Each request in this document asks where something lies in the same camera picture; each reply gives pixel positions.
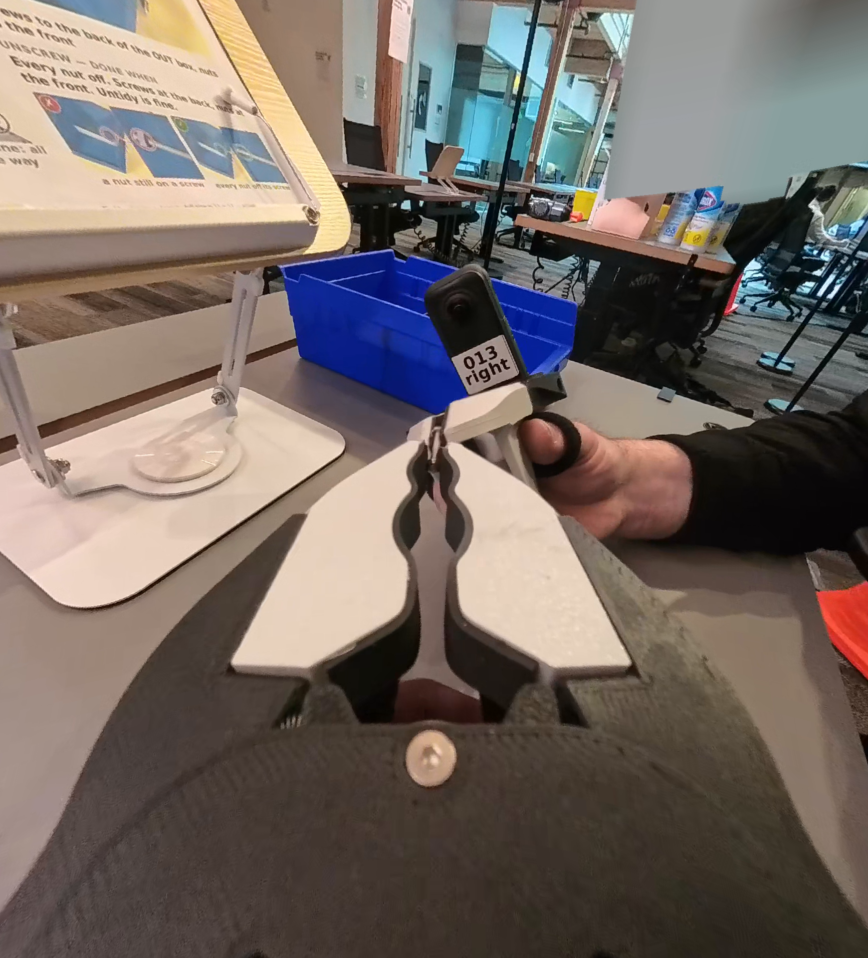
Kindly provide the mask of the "person's right forearm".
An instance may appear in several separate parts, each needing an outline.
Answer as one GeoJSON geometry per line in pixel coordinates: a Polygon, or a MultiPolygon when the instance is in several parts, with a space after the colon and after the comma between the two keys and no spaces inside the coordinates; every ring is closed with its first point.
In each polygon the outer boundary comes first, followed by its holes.
{"type": "Polygon", "coordinates": [[[669,540],[788,556],[845,551],[868,527],[868,390],[830,413],[661,435],[691,463],[691,505],[669,540]]]}

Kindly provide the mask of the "wipes canister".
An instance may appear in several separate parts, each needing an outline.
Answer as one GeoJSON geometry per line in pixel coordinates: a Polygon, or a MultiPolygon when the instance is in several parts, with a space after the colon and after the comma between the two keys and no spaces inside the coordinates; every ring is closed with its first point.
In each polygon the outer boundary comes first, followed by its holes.
{"type": "Polygon", "coordinates": [[[680,248],[699,254],[710,245],[714,228],[723,209],[723,187],[697,190],[691,218],[683,230],[680,248]]]}
{"type": "Polygon", "coordinates": [[[667,210],[667,215],[657,234],[657,242],[662,245],[680,245],[682,236],[696,208],[695,191],[676,193],[667,210]]]}
{"type": "Polygon", "coordinates": [[[714,256],[715,253],[723,247],[730,229],[739,216],[740,210],[741,204],[739,203],[724,203],[719,208],[706,243],[705,253],[707,255],[714,256]]]}

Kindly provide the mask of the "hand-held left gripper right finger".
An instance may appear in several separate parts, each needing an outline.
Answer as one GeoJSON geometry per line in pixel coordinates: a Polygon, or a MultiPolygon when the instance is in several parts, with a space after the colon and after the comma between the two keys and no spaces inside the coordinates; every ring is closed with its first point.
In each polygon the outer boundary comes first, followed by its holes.
{"type": "Polygon", "coordinates": [[[627,673],[631,657],[555,510],[458,443],[443,448],[439,473],[452,671],[464,681],[627,673]]]}

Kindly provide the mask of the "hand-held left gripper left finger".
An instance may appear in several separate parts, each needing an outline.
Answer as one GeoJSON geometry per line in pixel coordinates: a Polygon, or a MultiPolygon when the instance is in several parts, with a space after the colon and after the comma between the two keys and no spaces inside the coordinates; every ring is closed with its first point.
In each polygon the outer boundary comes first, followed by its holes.
{"type": "Polygon", "coordinates": [[[405,442],[307,512],[233,655],[244,675],[315,675],[400,624],[417,597],[412,555],[426,446],[405,442]]]}

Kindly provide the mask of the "white document stand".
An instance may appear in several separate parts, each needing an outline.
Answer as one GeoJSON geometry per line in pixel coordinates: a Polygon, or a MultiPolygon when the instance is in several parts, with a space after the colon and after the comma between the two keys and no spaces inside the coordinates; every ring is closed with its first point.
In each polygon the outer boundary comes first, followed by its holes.
{"type": "Polygon", "coordinates": [[[0,209],[0,397],[17,458],[0,466],[0,553],[71,608],[115,605],[335,461],[332,429],[240,381],[280,260],[335,252],[351,230],[329,166],[236,2],[204,2],[301,204],[221,209],[0,209]],[[216,384],[46,449],[10,320],[22,300],[232,271],[216,384]]]}

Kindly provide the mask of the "blue plastic bin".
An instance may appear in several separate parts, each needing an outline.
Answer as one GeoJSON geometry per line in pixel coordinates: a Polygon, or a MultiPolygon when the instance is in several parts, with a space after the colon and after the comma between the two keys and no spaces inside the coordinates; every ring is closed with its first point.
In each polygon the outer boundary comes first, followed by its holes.
{"type": "MultiPolygon", "coordinates": [[[[429,413],[465,397],[434,329],[425,294],[456,269],[393,250],[283,266],[300,356],[429,413]]],[[[492,284],[533,376],[562,371],[578,305],[500,280],[492,284]]]]}

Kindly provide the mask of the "printed instruction sheet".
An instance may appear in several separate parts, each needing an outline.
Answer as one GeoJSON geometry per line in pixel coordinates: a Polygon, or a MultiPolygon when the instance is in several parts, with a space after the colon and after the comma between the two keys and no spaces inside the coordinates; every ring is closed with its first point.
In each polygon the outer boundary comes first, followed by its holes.
{"type": "Polygon", "coordinates": [[[204,2],[0,1],[0,209],[301,204],[204,2]]]}

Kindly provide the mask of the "black floor lamp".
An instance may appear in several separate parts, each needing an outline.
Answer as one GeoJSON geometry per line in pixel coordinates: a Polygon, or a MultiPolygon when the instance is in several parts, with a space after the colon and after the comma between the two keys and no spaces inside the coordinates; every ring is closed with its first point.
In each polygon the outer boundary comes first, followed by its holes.
{"type": "Polygon", "coordinates": [[[500,219],[500,213],[503,207],[503,197],[507,191],[508,179],[512,161],[512,151],[515,142],[516,128],[518,125],[521,104],[523,102],[524,87],[529,79],[529,66],[533,54],[533,48],[536,38],[536,29],[539,19],[541,1],[534,1],[531,18],[528,22],[528,33],[525,42],[522,65],[519,71],[519,80],[514,85],[514,101],[512,106],[512,116],[509,127],[509,135],[503,161],[500,166],[500,174],[494,191],[494,197],[490,204],[488,215],[486,217],[485,230],[481,237],[481,252],[483,255],[483,266],[488,271],[490,278],[498,278],[501,273],[491,266],[492,247],[497,231],[497,225],[500,219]]]}

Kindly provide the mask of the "wooden desk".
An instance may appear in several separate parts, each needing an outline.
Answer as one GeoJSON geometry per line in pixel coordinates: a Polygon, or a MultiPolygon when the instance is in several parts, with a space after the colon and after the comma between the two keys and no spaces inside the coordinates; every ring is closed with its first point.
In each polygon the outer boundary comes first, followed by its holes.
{"type": "Polygon", "coordinates": [[[534,233],[532,256],[587,261],[570,358],[627,377],[642,377],[667,347],[689,351],[721,315],[736,279],[727,253],[691,254],[526,215],[516,225],[534,233]]]}

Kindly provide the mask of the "person's right hand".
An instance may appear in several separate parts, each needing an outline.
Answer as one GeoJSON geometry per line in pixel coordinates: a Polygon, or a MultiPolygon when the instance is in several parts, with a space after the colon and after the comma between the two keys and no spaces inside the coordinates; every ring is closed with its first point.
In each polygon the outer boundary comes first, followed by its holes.
{"type": "Polygon", "coordinates": [[[571,467],[537,480],[561,515],[598,539],[662,540],[678,533],[691,507],[687,455],[665,441],[613,439],[569,421],[580,437],[571,467]]]}

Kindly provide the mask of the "black mesh office chair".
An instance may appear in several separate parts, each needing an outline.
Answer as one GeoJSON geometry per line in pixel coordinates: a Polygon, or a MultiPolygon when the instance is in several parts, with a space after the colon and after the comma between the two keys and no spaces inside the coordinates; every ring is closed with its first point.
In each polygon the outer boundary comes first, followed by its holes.
{"type": "Polygon", "coordinates": [[[797,262],[802,259],[811,220],[810,200],[794,203],[790,199],[763,222],[755,234],[764,234],[763,249],[755,258],[758,267],[752,278],[740,280],[739,305],[749,303],[752,313],[761,306],[781,307],[786,312],[782,320],[787,322],[802,315],[802,307],[792,302],[792,284],[802,278],[797,262]]]}

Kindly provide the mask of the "black stanchion post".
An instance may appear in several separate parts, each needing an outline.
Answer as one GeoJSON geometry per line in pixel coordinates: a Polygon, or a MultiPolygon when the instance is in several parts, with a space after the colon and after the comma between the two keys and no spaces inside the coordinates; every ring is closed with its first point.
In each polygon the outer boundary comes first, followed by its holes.
{"type": "Polygon", "coordinates": [[[842,267],[848,264],[848,259],[849,257],[846,253],[835,254],[831,264],[825,268],[820,279],[814,284],[814,288],[811,292],[811,306],[809,310],[799,321],[796,329],[791,333],[782,349],[778,352],[766,351],[761,354],[757,360],[757,365],[760,368],[772,373],[778,373],[778,375],[782,376],[789,376],[792,373],[796,362],[794,360],[788,360],[787,354],[811,324],[816,313],[821,309],[825,302],[826,294],[830,289],[835,288],[842,267]]]}
{"type": "MultiPolygon", "coordinates": [[[[804,398],[807,391],[811,388],[816,379],[825,371],[827,366],[833,361],[837,354],[844,348],[847,341],[855,335],[864,332],[868,326],[868,309],[851,320],[845,329],[843,329],[835,342],[830,346],[827,352],[820,359],[816,368],[807,376],[793,398],[789,401],[782,399],[769,399],[764,402],[765,409],[774,415],[779,415],[802,408],[799,401],[804,398]]],[[[868,349],[855,351],[856,358],[868,363],[868,349]]]]}

